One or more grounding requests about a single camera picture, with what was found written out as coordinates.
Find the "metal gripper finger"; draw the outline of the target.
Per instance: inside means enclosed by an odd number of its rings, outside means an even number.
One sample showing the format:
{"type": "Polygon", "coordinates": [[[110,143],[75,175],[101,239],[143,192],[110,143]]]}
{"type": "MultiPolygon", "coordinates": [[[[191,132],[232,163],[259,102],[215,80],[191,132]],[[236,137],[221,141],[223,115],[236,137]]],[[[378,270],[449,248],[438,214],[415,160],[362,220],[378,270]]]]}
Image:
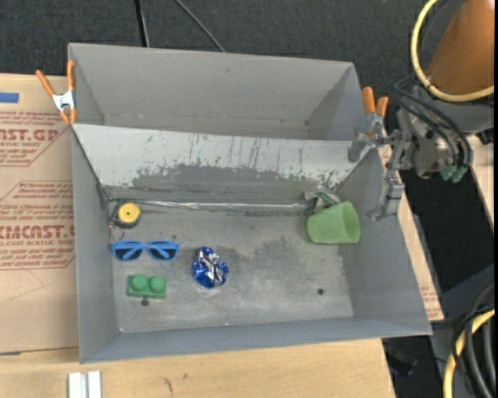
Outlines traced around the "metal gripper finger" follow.
{"type": "Polygon", "coordinates": [[[381,133],[356,133],[356,136],[348,150],[348,160],[360,160],[360,156],[365,148],[383,147],[395,144],[397,141],[397,133],[391,133],[390,135],[383,135],[381,133]]]}
{"type": "Polygon", "coordinates": [[[380,197],[375,208],[368,212],[372,221],[381,221],[396,216],[402,200],[404,185],[397,171],[387,171],[382,180],[380,197]]]}

